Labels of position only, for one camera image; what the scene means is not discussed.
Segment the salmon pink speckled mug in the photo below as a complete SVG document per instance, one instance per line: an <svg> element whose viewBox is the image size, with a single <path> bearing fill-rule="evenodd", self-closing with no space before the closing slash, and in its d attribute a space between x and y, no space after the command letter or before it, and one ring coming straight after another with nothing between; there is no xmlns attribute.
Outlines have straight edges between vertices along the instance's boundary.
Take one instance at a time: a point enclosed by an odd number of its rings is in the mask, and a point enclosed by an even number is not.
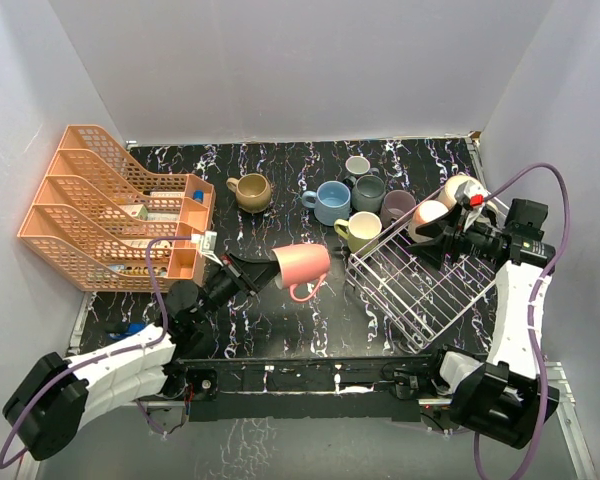
<svg viewBox="0 0 600 480"><path fill-rule="evenodd" d="M426 200L421 202L415 209L407 231L410 238L415 243L422 243L430 240L430 237L416 233L416 229L421 225L427 224L445 215L448 208L437 200Z"/></svg>

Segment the cream floral mug green inside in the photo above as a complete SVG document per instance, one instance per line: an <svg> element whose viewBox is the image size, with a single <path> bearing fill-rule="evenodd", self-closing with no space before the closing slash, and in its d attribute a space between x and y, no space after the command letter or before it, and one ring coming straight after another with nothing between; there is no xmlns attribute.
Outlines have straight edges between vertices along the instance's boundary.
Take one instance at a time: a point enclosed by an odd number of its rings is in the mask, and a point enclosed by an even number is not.
<svg viewBox="0 0 600 480"><path fill-rule="evenodd" d="M468 175L458 174L450 177L440 190L437 200L451 210L456 204L455 194L459 187L464 183L471 182L472 184L481 185L481 183Z"/></svg>

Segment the pink mug cream inside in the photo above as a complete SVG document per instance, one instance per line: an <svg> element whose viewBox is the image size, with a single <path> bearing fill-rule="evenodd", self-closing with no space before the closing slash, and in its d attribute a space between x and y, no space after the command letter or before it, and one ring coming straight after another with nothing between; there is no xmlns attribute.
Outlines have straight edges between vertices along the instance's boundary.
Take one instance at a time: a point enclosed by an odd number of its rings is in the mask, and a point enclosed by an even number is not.
<svg viewBox="0 0 600 480"><path fill-rule="evenodd" d="M312 299L320 289L330 270L331 259L324 245L314 243L292 244L274 248L270 258L275 260L279 273L275 277L276 286L287 289L297 303ZM312 284L313 288L305 297L298 297L296 288L301 284Z"/></svg>

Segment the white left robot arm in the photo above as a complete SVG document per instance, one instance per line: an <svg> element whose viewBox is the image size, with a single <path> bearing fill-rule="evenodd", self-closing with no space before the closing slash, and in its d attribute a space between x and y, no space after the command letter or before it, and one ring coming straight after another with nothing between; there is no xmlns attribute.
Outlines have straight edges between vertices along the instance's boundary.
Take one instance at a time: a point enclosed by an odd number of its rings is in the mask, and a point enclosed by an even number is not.
<svg viewBox="0 0 600 480"><path fill-rule="evenodd" d="M178 280L161 297L161 315L132 335L87 354L38 359L2 414L35 460L64 449L95 418L141 397L180 396L187 376L173 363L202 344L207 317L239 293L255 295L280 272L277 260L226 253L204 286Z"/></svg>

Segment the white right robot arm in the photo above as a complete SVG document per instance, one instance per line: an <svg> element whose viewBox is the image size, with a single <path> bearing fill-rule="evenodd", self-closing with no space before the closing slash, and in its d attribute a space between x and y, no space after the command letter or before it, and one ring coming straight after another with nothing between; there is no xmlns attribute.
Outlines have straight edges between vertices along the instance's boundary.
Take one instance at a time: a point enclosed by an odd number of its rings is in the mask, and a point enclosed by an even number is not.
<svg viewBox="0 0 600 480"><path fill-rule="evenodd" d="M472 219L478 196L453 208L426 201L408 224L413 244L408 252L435 269L461 257L495 267L497 311L486 360L452 348L425 376L435 395L451 395L451 419L474 432L515 449L526 446L538 423L555 411L559 393L540 385L536 350L540 346L544 295L555 256L544 243L546 205L514 199L504 225Z"/></svg>

